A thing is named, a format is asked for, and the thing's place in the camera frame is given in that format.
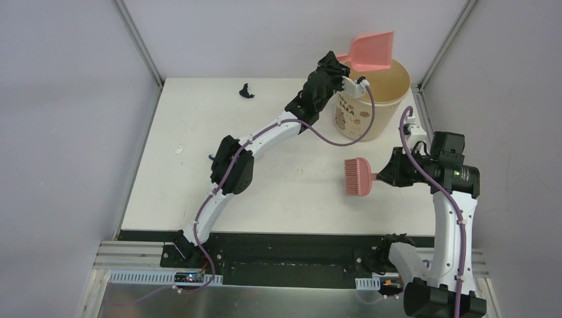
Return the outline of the pink plastic hand brush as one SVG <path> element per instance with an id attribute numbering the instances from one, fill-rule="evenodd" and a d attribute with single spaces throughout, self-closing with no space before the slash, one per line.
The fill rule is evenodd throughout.
<path id="1" fill-rule="evenodd" d="M 344 160 L 345 193 L 347 195 L 364 197 L 371 189 L 373 181 L 377 180 L 377 173 L 373 173 L 367 159 L 356 157 Z"/>

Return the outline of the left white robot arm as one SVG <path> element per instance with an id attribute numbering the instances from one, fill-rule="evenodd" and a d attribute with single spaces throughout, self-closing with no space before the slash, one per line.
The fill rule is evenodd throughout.
<path id="1" fill-rule="evenodd" d="M 244 192 L 253 180 L 258 157 L 281 142 L 311 130 L 328 101 L 344 88 L 350 69 L 329 51 L 317 63 L 303 87 L 283 112 L 258 131 L 241 138 L 227 135 L 221 141 L 211 164 L 207 196 L 194 219 L 178 231 L 172 243 L 176 258 L 186 268 L 196 267 L 202 259 L 201 246 L 225 206 Z"/>

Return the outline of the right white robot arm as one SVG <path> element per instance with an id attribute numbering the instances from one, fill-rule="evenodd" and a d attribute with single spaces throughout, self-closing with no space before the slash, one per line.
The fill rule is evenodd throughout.
<path id="1" fill-rule="evenodd" d="M 439 132 L 429 154 L 416 148 L 422 133 L 401 132 L 378 180 L 394 187 L 430 186 L 435 211 L 433 262 L 427 266 L 405 234 L 386 235 L 376 250 L 384 271 L 404 282 L 404 311 L 409 317 L 484 317 L 487 301 L 477 296 L 472 265 L 472 226 L 480 194 L 478 168 L 464 165 L 465 138 Z"/>

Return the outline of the pink plastic dustpan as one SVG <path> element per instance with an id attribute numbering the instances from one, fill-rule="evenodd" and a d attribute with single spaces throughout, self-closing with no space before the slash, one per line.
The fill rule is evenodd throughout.
<path id="1" fill-rule="evenodd" d="M 393 43 L 394 31 L 360 34 L 354 37 L 347 53 L 336 57 L 355 72 L 387 70 L 392 65 Z"/>

